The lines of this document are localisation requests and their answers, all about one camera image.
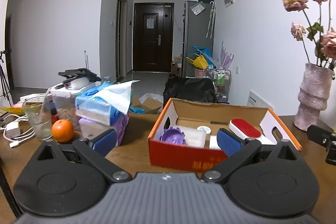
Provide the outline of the dark entrance door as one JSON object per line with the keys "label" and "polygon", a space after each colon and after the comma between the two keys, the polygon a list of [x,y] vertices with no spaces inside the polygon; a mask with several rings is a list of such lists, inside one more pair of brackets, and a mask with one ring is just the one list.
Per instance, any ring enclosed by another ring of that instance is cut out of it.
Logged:
{"label": "dark entrance door", "polygon": [[169,72],[173,54],[173,3],[136,3],[133,70]]}

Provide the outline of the clear glass cup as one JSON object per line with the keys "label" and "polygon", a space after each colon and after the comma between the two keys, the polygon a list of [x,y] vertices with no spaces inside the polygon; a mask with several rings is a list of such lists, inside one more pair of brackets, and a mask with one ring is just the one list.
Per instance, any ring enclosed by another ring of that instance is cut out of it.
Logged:
{"label": "clear glass cup", "polygon": [[23,110],[35,136],[39,140],[46,140],[52,137],[51,109],[47,97],[42,95],[26,99],[23,102]]}

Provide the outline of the black bag on chair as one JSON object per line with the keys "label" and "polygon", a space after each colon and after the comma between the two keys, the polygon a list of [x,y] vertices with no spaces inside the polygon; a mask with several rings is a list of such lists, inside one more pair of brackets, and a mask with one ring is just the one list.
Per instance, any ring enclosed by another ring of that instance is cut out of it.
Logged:
{"label": "black bag on chair", "polygon": [[163,91],[163,107],[170,98],[188,101],[218,103],[213,82],[210,79],[183,78],[169,73]]}

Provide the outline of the dried pink roses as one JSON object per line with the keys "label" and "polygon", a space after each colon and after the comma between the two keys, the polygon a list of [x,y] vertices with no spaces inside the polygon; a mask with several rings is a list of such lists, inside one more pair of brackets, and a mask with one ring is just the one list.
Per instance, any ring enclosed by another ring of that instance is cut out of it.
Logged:
{"label": "dried pink roses", "polygon": [[281,1],[286,12],[302,14],[304,21],[292,22],[290,34],[303,45],[306,61],[335,70],[335,0]]}

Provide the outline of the white round cap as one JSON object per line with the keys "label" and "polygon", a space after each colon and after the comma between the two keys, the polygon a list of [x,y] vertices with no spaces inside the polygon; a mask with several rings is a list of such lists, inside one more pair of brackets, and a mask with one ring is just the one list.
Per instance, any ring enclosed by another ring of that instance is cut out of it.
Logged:
{"label": "white round cap", "polygon": [[197,130],[204,131],[206,135],[211,135],[212,131],[208,126],[199,126],[197,127]]}

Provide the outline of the clear food container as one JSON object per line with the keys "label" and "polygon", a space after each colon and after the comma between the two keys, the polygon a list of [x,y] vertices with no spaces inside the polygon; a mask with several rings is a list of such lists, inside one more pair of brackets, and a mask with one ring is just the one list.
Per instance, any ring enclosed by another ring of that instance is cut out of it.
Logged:
{"label": "clear food container", "polygon": [[50,89],[59,119],[69,120],[75,131],[80,131],[79,117],[76,115],[75,107],[76,97],[95,86],[95,83],[90,83],[81,89],[71,90],[65,87],[57,89],[55,85]]}

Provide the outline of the orange fruit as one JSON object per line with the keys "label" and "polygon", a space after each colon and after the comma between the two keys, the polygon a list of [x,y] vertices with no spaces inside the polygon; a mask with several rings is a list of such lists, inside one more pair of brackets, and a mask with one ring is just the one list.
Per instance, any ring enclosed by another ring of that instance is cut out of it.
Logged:
{"label": "orange fruit", "polygon": [[74,137],[74,128],[72,123],[66,119],[60,119],[52,125],[52,137],[59,143],[70,141]]}

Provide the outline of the grey refrigerator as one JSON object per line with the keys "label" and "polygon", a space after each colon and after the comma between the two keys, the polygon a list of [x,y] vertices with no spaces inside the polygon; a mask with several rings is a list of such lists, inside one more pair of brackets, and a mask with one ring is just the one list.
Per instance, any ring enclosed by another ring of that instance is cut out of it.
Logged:
{"label": "grey refrigerator", "polygon": [[206,48],[213,53],[214,40],[211,37],[211,28],[208,30],[212,4],[203,2],[185,1],[183,50],[182,50],[182,77],[194,77],[194,68],[186,60],[196,51],[194,46]]}

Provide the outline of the white board against wall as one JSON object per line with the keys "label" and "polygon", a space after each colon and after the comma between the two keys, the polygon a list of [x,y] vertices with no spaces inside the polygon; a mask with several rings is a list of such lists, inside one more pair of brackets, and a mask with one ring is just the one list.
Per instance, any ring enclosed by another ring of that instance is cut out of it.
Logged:
{"label": "white board against wall", "polygon": [[273,106],[253,91],[249,91],[247,106],[257,108],[268,108],[274,110]]}

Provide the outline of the red cardboard box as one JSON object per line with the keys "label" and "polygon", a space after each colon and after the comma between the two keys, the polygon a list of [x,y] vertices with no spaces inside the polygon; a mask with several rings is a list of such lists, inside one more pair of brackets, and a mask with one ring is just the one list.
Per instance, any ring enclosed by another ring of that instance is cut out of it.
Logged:
{"label": "red cardboard box", "polygon": [[297,150],[302,145],[284,122],[268,108],[201,103],[171,98],[148,136],[151,165],[192,172],[204,172],[227,158],[218,147],[217,133],[229,129],[230,121],[240,119],[272,143],[289,139]]}

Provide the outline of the purple tissue pack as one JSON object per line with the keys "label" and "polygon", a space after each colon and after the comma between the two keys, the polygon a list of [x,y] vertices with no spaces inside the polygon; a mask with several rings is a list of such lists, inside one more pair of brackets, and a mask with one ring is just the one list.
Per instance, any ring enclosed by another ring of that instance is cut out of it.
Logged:
{"label": "purple tissue pack", "polygon": [[120,146],[123,140],[123,136],[129,122],[128,115],[121,115],[118,117],[111,126],[106,126],[86,118],[79,119],[79,125],[81,129],[81,135],[89,140],[99,136],[101,133],[108,129],[115,129],[117,132],[117,143],[116,147]]}

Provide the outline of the purple round lid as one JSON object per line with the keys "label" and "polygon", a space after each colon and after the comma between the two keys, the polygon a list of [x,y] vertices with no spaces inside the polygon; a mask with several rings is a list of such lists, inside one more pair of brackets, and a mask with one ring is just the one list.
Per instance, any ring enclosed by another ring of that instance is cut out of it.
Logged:
{"label": "purple round lid", "polygon": [[186,143],[185,134],[178,127],[170,127],[163,130],[163,134],[159,138],[160,141],[169,143],[183,145]]}

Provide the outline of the pink textured vase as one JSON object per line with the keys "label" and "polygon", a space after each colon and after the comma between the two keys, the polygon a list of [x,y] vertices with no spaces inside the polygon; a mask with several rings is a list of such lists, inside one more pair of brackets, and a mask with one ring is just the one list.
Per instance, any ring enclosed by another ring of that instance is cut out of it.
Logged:
{"label": "pink textured vase", "polygon": [[321,111],[327,108],[331,83],[335,74],[332,70],[312,63],[305,64],[303,80],[299,87],[298,112],[293,124],[302,131],[317,125]]}

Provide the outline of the small cardboard box on floor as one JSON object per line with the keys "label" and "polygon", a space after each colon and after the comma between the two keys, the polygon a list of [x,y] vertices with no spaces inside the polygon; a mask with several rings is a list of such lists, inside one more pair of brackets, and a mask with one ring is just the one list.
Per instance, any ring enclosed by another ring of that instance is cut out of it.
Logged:
{"label": "small cardboard box on floor", "polygon": [[162,107],[162,102],[153,98],[146,98],[142,103],[138,97],[134,96],[130,109],[134,114],[157,114]]}

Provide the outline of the blue tissue pack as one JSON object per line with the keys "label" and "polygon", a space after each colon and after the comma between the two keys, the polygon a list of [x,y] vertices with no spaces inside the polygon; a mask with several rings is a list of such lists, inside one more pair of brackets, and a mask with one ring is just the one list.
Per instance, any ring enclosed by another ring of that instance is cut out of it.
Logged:
{"label": "blue tissue pack", "polygon": [[105,126],[112,125],[121,115],[128,113],[136,80],[121,84],[103,83],[75,99],[76,115]]}

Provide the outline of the red white lint brush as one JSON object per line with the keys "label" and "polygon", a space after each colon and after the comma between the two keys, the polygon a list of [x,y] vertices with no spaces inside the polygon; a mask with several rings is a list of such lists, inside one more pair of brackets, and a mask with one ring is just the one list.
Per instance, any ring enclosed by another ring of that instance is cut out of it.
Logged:
{"label": "red white lint brush", "polygon": [[255,129],[251,124],[243,119],[232,119],[229,122],[229,129],[239,138],[245,140],[254,138],[264,145],[274,145],[274,142],[265,137],[261,132]]}

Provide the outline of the metal trolley rack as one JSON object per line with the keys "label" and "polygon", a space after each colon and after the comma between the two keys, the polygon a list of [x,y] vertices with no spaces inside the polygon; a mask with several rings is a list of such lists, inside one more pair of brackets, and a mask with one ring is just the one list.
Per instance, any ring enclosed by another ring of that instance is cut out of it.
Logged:
{"label": "metal trolley rack", "polygon": [[209,78],[214,86],[217,100],[220,103],[229,104],[232,73],[230,70],[208,69],[206,77]]}

